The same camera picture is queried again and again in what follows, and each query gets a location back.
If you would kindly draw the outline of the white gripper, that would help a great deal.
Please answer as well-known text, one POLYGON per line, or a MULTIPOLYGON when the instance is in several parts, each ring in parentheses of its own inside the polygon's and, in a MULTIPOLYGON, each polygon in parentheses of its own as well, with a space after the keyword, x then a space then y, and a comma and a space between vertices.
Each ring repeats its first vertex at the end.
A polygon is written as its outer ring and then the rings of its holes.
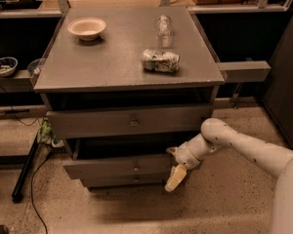
POLYGON ((192 170, 197 167, 202 159, 223 149, 223 146, 215 144, 199 134, 189 141, 184 142, 179 147, 166 148, 166 152, 175 156, 179 164, 172 167, 171 174, 166 182, 165 190, 174 191, 187 175, 187 169, 192 170))

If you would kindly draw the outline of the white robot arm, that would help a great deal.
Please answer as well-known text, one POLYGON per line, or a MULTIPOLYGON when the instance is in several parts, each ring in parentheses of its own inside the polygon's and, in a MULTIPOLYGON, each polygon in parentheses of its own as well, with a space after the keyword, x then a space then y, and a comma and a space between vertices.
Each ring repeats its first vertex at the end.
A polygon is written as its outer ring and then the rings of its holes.
POLYGON ((234 149, 276 178, 270 234, 293 234, 293 150, 242 134, 220 119, 205 120, 197 136, 168 149, 177 164, 172 167, 165 190, 175 190, 203 157, 224 148, 234 149))

